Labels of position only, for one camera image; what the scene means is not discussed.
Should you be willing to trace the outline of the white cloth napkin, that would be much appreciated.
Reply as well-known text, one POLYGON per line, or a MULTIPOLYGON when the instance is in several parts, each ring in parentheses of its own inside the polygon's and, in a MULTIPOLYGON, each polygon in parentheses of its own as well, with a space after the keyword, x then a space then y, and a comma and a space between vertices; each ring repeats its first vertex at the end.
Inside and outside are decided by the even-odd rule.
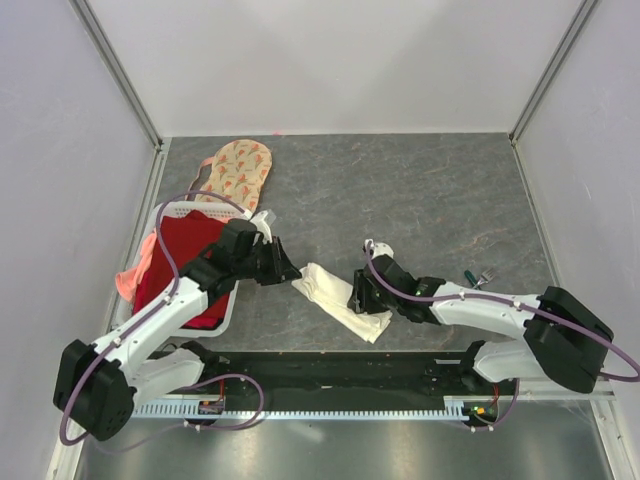
POLYGON ((390 311, 367 314, 351 310, 348 301, 353 286, 316 263, 303 267, 301 277, 293 280, 291 285, 365 342, 374 344, 391 323, 390 311))

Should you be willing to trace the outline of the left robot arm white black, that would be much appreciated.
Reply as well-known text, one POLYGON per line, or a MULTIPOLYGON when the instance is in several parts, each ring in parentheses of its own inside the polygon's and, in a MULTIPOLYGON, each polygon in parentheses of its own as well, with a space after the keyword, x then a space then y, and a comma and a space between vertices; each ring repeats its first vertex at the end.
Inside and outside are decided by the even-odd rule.
POLYGON ((53 403, 61 411, 59 438, 70 422, 85 436, 105 441, 118 433, 134 409, 185 387, 208 393, 219 382, 219 369, 189 348, 161 359, 152 353, 184 324, 231 293, 241 280, 261 286, 300 278, 280 239, 271 232, 273 213, 234 218, 218 240, 183 268, 146 307, 122 326, 91 343, 74 340, 62 352, 53 403))

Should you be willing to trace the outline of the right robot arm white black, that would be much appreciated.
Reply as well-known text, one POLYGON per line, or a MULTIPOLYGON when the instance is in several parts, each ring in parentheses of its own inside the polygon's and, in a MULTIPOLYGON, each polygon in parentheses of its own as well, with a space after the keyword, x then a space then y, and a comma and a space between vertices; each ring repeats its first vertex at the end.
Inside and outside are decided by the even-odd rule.
POLYGON ((482 293, 437 277, 413 277, 384 243, 367 241, 365 267, 355 271, 348 306, 356 313, 396 312, 413 323, 465 326, 504 336, 476 341, 458 368, 467 392, 492 383, 546 377, 577 393, 593 391, 613 333, 568 291, 541 295, 482 293))

